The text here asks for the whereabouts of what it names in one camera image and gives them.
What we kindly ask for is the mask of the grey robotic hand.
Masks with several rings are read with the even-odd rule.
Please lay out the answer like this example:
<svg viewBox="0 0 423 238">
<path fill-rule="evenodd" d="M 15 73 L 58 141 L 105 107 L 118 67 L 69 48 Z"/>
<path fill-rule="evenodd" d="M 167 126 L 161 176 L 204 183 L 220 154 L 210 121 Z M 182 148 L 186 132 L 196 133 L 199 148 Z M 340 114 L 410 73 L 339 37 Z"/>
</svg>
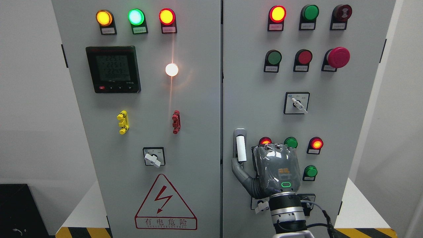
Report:
<svg viewBox="0 0 423 238">
<path fill-rule="evenodd" d="M 297 149 L 284 144 L 269 143 L 253 148 L 258 177 L 246 173 L 237 158 L 232 159 L 232 172 L 249 195 L 263 199 L 281 192 L 297 192 L 300 168 Z"/>
</svg>

